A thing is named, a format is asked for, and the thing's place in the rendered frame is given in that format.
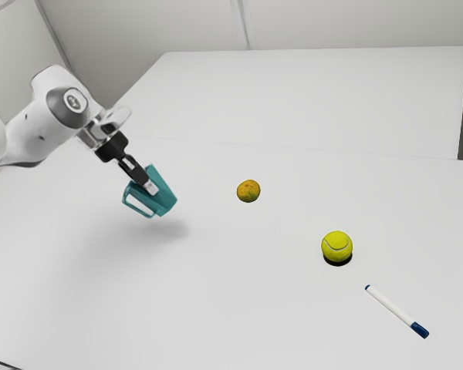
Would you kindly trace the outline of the yellow tennis ball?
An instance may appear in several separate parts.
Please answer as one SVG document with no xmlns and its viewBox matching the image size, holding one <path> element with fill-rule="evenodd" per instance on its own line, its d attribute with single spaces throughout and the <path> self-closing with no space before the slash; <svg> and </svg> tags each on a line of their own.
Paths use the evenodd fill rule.
<svg viewBox="0 0 463 370">
<path fill-rule="evenodd" d="M 323 237 L 321 251 L 329 262 L 344 263 L 353 255 L 353 242 L 345 232 L 331 231 Z"/>
</svg>

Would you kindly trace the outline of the teal faceted mug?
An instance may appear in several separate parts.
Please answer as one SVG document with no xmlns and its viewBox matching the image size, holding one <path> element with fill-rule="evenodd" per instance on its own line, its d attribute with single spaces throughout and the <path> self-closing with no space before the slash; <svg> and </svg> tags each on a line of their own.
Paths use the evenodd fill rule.
<svg viewBox="0 0 463 370">
<path fill-rule="evenodd" d="M 153 164 L 144 169 L 157 185 L 158 193 L 150 195 L 131 180 L 123 192 L 122 203 L 146 218 L 162 217 L 177 203 L 177 198 Z"/>
</svg>

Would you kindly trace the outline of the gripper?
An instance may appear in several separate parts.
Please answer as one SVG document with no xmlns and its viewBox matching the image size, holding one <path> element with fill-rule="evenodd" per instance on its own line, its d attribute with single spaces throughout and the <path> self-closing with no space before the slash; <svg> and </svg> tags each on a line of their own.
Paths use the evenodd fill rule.
<svg viewBox="0 0 463 370">
<path fill-rule="evenodd" d="M 146 170 L 131 155 L 125 153 L 128 143 L 127 137 L 122 132 L 117 132 L 94 153 L 103 163 L 117 160 L 120 168 L 134 183 L 145 189 L 150 195 L 156 195 L 158 187 L 151 181 Z"/>
</svg>

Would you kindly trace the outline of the white pen with blue cap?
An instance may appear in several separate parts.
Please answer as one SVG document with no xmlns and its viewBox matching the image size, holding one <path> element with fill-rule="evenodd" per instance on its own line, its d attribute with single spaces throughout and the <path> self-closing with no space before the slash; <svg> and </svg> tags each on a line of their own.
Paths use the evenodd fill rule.
<svg viewBox="0 0 463 370">
<path fill-rule="evenodd" d="M 429 336 L 430 333 L 424 326 L 415 321 L 409 314 L 379 292 L 373 285 L 368 284 L 364 290 L 421 338 L 426 339 Z"/>
</svg>

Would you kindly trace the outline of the orange fruit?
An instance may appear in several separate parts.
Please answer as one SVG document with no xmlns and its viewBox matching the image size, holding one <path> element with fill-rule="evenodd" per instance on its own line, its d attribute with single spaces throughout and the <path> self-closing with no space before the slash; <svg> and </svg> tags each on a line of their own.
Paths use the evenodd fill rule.
<svg viewBox="0 0 463 370">
<path fill-rule="evenodd" d="M 238 199 L 245 203 L 252 203 L 256 201 L 261 193 L 261 187 L 255 180 L 248 179 L 242 181 L 236 190 Z"/>
</svg>

